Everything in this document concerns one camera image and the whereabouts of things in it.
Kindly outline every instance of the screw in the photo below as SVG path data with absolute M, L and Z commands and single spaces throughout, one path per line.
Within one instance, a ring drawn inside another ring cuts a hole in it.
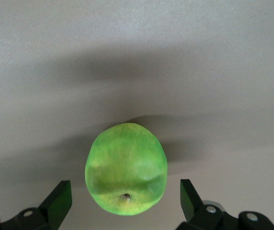
M 33 214 L 33 211 L 26 211 L 26 212 L 24 212 L 24 214 L 23 214 L 23 216 L 24 217 L 29 217 L 30 215 L 32 215 Z
M 252 221 L 258 221 L 257 216 L 251 212 L 247 213 L 247 218 Z
M 206 210 L 210 213 L 216 213 L 217 212 L 217 210 L 213 206 L 207 206 Z

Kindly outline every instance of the green apple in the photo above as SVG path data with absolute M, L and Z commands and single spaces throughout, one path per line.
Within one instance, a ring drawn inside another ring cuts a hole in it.
M 85 181 L 101 208 L 131 216 L 159 202 L 167 171 L 158 139 L 143 126 L 123 123 L 95 139 L 86 162 Z

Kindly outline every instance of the apple bottom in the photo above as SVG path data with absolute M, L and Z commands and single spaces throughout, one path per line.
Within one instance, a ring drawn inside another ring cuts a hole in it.
M 149 191 L 122 190 L 104 194 L 93 194 L 95 202 L 104 210 L 121 216 L 132 216 L 148 210 L 159 202 L 162 195 L 157 199 L 150 199 Z

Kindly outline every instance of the white backdrop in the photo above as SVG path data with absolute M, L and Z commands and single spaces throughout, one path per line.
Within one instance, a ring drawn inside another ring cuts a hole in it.
M 162 200 L 100 209 L 90 145 L 133 120 L 162 142 Z M 64 229 L 175 229 L 180 179 L 237 217 L 274 223 L 274 1 L 0 1 L 0 217 L 72 182 Z

